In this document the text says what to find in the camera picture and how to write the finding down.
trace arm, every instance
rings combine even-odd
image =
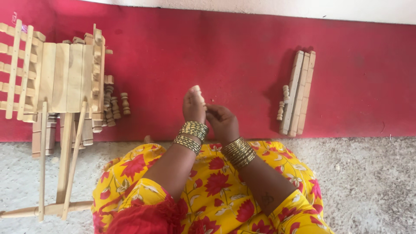
[[[196,121],[205,124],[205,110],[197,94],[189,90],[183,99],[183,117],[185,121]],[[190,134],[181,134],[201,144],[201,141]],[[143,178],[153,180],[161,185],[177,202],[186,179],[191,172],[196,154],[189,148],[173,143],[160,159],[144,174]]]

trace stack of bangles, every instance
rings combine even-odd
[[[196,136],[201,140],[202,143],[208,134],[208,130],[209,129],[205,124],[201,124],[195,121],[188,121],[183,125],[182,129],[179,131],[179,134],[186,133]],[[196,155],[198,155],[199,151],[201,150],[201,145],[189,137],[178,135],[173,142],[188,147],[194,151]]]

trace right hand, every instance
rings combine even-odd
[[[240,137],[237,117],[223,106],[206,104],[206,117],[214,130],[216,139],[223,145],[229,145]]]

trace pile of wooden parts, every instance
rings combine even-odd
[[[303,133],[315,57],[315,51],[296,53],[289,86],[283,86],[283,102],[279,104],[277,115],[277,120],[282,121],[279,131],[282,135],[295,137]]]

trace hand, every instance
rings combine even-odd
[[[195,121],[205,124],[206,114],[204,107],[193,89],[188,90],[183,98],[182,112],[185,122]]]
[[[237,117],[223,106],[206,104],[207,120],[214,130],[215,137],[223,145],[229,145],[240,137]]]

